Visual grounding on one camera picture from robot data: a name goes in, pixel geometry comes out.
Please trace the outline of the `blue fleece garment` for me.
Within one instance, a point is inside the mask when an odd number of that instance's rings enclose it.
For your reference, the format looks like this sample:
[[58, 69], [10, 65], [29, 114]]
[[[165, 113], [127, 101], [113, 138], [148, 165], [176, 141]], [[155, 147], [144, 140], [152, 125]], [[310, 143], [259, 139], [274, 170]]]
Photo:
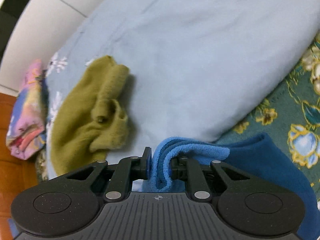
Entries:
[[319, 210], [317, 198], [310, 183], [281, 152], [266, 133], [229, 145], [217, 145], [182, 137], [170, 137], [156, 148], [150, 178], [143, 182], [144, 192], [179, 192], [185, 189], [182, 182], [170, 178], [172, 158], [184, 153], [202, 165], [212, 160], [223, 161], [240, 170], [289, 189], [299, 195], [305, 205], [305, 217], [298, 230], [302, 239], [319, 237]]

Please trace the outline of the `olive green knit garment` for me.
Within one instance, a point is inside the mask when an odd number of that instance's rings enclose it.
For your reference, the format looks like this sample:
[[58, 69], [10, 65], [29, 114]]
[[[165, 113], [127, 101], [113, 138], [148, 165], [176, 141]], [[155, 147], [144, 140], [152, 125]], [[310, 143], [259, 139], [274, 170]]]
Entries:
[[111, 56], [94, 60], [63, 101], [54, 120], [50, 160], [60, 176], [121, 148], [128, 116], [118, 101], [129, 69]]

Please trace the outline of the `teal floral bed sheet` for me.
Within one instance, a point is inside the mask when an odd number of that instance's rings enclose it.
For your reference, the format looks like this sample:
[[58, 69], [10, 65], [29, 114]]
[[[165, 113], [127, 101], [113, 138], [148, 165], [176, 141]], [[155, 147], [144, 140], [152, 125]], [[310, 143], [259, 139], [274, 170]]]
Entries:
[[218, 143], [267, 133], [319, 196], [319, 36], [291, 72]]

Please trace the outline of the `light blue floral quilt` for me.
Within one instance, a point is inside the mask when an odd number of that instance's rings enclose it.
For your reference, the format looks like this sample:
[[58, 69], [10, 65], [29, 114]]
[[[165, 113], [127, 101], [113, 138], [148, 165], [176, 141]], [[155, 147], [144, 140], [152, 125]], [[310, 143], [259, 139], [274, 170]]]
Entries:
[[130, 69], [117, 163], [168, 137], [215, 141], [294, 67], [319, 30], [319, 0], [104, 0], [55, 53], [49, 117], [104, 55]]

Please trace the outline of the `pink multicolour cloth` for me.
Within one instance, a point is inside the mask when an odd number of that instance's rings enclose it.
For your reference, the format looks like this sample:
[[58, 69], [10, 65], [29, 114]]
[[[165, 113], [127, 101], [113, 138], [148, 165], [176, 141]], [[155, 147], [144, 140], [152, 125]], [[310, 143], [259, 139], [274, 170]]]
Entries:
[[47, 91], [41, 60], [28, 67], [14, 104], [6, 135], [13, 157], [31, 158], [46, 144]]

